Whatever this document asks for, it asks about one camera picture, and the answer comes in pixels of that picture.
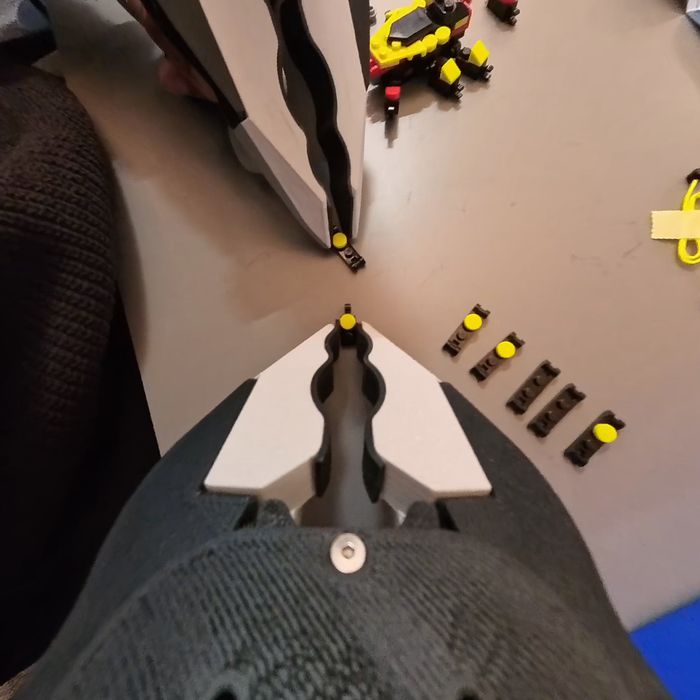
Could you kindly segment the black lego plate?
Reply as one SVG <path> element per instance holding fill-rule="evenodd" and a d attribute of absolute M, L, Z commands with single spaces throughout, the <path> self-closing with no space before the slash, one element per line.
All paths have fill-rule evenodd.
<path fill-rule="evenodd" d="M 515 390 L 506 402 L 506 407 L 516 415 L 525 414 L 560 373 L 561 370 L 550 361 L 543 361 Z"/>
<path fill-rule="evenodd" d="M 566 384 L 538 414 L 530 420 L 527 429 L 538 438 L 546 438 L 552 430 L 578 405 L 587 395 L 574 384 Z"/>

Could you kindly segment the person's left hand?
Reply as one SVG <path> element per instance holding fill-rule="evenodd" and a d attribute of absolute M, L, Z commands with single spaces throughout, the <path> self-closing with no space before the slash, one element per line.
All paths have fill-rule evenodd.
<path fill-rule="evenodd" d="M 181 57 L 164 55 L 157 74 L 163 87 L 172 94 L 218 103 L 211 86 Z"/>

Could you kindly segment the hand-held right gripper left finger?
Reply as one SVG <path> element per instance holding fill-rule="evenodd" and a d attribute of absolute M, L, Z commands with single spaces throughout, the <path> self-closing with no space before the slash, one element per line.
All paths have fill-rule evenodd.
<path fill-rule="evenodd" d="M 332 368 L 336 324 L 322 326 L 253 382 L 230 433 L 204 480 L 212 494 L 282 501 L 294 520 L 317 493 L 314 464 L 322 453 L 323 400 L 312 382 Z"/>

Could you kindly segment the blue mat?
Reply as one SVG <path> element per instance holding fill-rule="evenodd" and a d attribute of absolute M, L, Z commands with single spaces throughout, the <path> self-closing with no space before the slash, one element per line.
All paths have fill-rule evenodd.
<path fill-rule="evenodd" d="M 699 699 L 699 600 L 631 632 L 631 639 L 675 699 Z"/>

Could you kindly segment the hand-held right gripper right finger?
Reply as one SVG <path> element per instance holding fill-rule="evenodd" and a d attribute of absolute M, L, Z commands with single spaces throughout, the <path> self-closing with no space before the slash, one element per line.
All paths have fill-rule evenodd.
<path fill-rule="evenodd" d="M 491 495 L 440 380 L 369 323 L 358 324 L 355 348 L 370 405 L 362 475 L 371 502 L 403 521 L 415 503 Z"/>

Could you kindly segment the pale tape strip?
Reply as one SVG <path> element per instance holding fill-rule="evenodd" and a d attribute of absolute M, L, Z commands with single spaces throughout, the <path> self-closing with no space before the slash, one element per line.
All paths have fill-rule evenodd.
<path fill-rule="evenodd" d="M 651 213 L 652 240 L 698 240 L 698 209 L 683 211 L 653 211 Z"/>

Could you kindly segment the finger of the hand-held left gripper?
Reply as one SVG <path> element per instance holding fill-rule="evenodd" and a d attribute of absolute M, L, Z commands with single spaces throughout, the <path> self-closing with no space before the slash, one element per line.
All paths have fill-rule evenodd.
<path fill-rule="evenodd" d="M 330 248 L 330 173 L 316 137 L 309 89 L 276 31 L 267 1 L 201 1 L 242 109 L 230 142 L 241 164 L 267 180 L 298 222 Z"/>
<path fill-rule="evenodd" d="M 320 186 L 321 241 L 358 235 L 371 24 L 369 1 L 274 1 L 278 77 Z"/>

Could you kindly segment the yellow black lego model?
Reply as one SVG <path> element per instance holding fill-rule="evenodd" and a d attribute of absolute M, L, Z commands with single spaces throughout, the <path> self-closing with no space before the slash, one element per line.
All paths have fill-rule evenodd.
<path fill-rule="evenodd" d="M 462 80 L 488 83 L 493 66 L 482 41 L 461 40 L 470 26 L 470 1 L 413 1 L 386 12 L 370 38 L 370 82 L 384 95 L 384 118 L 399 114 L 402 89 L 417 80 L 441 97 L 458 101 Z"/>

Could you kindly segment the dark knit sweater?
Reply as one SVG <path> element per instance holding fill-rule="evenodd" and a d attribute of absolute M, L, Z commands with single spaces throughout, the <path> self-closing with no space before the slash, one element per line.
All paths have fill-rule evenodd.
<path fill-rule="evenodd" d="M 1 684 L 46 651 L 160 458 L 109 157 L 65 81 L 1 57 Z"/>

